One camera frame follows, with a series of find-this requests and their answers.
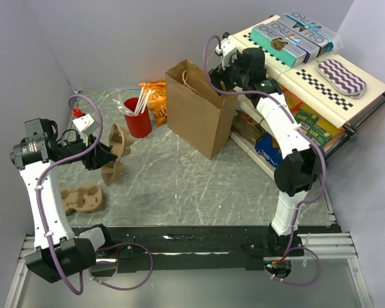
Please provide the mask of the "brown paper bag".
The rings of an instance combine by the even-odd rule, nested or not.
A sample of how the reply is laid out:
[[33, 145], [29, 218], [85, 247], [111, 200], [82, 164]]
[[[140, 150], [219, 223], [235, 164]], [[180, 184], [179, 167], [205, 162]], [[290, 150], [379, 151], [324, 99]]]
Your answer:
[[168, 127], [212, 159], [227, 143], [238, 97], [218, 95], [189, 60], [170, 68], [165, 81]]

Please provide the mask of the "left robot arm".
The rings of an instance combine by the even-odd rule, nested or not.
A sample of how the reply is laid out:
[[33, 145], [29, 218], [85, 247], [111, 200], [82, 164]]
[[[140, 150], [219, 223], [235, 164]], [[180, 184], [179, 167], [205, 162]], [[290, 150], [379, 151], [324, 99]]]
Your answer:
[[57, 124], [49, 119], [33, 119], [24, 124], [26, 137], [13, 147], [12, 164], [19, 170], [28, 191], [35, 227], [35, 251], [26, 256], [27, 268], [49, 283], [74, 275], [96, 263], [96, 256], [112, 254], [114, 242], [102, 224], [76, 235], [66, 216], [59, 188], [59, 167], [82, 162], [92, 171], [113, 162], [117, 155], [93, 135], [87, 142], [58, 141]]

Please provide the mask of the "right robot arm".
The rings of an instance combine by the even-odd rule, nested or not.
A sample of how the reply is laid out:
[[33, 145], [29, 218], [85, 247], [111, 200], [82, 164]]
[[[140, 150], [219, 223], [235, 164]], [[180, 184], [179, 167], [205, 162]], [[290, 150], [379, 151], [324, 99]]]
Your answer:
[[221, 63], [205, 70], [210, 86], [223, 95], [233, 95], [235, 87], [241, 88], [241, 94], [264, 118], [281, 150], [282, 161], [273, 175], [279, 190], [271, 222], [276, 234], [268, 239], [267, 246], [273, 255], [283, 255], [290, 247], [287, 235], [297, 229], [300, 207], [308, 203], [308, 191], [318, 176], [326, 173], [325, 158], [319, 146], [302, 132], [278, 82], [267, 78], [262, 49], [238, 51], [225, 41], [216, 45], [215, 54]]

